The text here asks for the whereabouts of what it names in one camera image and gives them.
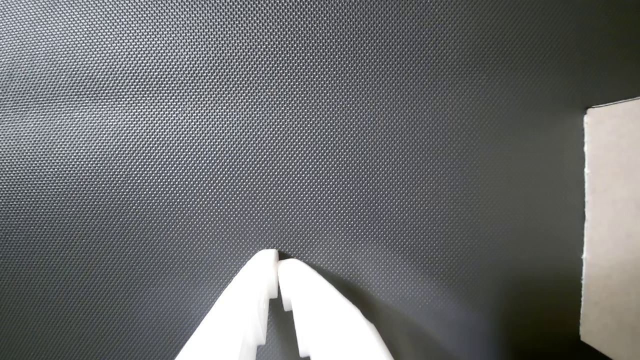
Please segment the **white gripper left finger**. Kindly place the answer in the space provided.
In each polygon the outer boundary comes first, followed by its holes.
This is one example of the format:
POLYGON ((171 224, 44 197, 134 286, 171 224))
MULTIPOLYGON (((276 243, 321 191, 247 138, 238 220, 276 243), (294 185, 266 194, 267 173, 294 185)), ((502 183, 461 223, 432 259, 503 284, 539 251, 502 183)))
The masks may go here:
POLYGON ((258 251, 234 276, 179 351, 178 360, 254 360, 278 296, 276 249, 258 251))

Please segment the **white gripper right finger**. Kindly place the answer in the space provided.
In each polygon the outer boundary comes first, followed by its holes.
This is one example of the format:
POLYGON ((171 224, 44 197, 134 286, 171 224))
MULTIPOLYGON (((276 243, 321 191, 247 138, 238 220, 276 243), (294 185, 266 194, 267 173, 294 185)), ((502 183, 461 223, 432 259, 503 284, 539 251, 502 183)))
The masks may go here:
POLYGON ((377 328, 315 269, 297 259, 278 262, 283 309, 292 312, 300 357, 391 360, 377 328))

